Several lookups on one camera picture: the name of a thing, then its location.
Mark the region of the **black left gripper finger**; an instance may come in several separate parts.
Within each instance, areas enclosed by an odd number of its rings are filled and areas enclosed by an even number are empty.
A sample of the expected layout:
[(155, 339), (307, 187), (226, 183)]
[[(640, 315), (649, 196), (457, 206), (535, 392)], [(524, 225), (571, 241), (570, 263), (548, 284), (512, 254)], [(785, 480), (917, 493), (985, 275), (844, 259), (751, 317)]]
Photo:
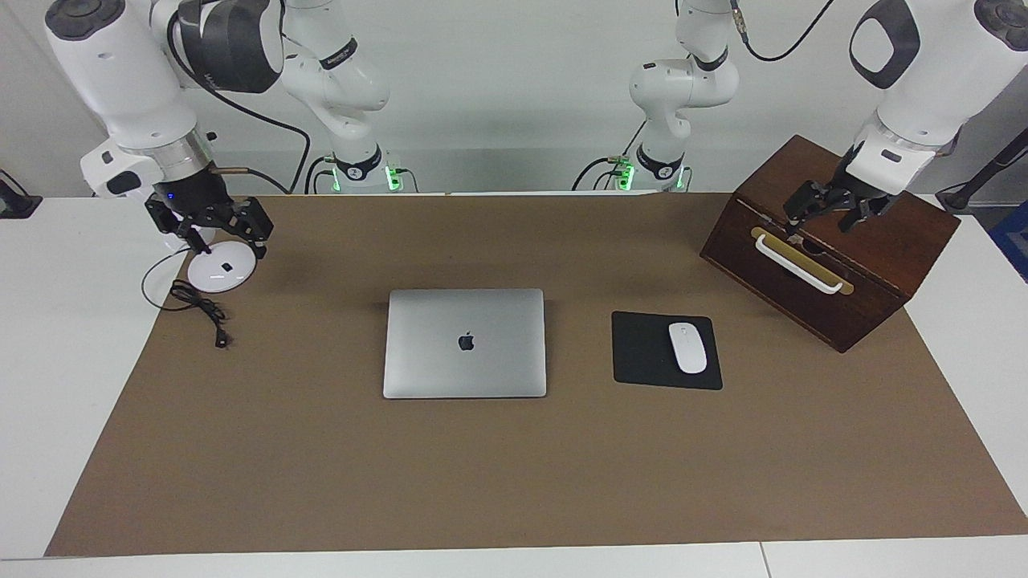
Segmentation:
[(849, 233), (867, 219), (885, 214), (895, 202), (896, 197), (859, 198), (838, 220), (838, 230), (844, 234)]
[(834, 191), (817, 183), (805, 181), (783, 204), (787, 234), (796, 234), (805, 223), (834, 211)]

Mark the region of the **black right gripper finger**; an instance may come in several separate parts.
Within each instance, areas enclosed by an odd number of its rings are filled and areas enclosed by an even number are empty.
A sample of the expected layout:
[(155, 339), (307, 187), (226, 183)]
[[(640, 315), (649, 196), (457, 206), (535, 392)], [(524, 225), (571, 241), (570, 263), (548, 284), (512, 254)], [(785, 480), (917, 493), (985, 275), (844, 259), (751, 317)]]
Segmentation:
[(191, 218), (173, 212), (161, 200), (146, 200), (146, 209), (172, 252), (210, 253), (210, 228), (198, 226)]
[(259, 200), (246, 197), (230, 205), (225, 231), (245, 242), (256, 259), (264, 259), (273, 223)]

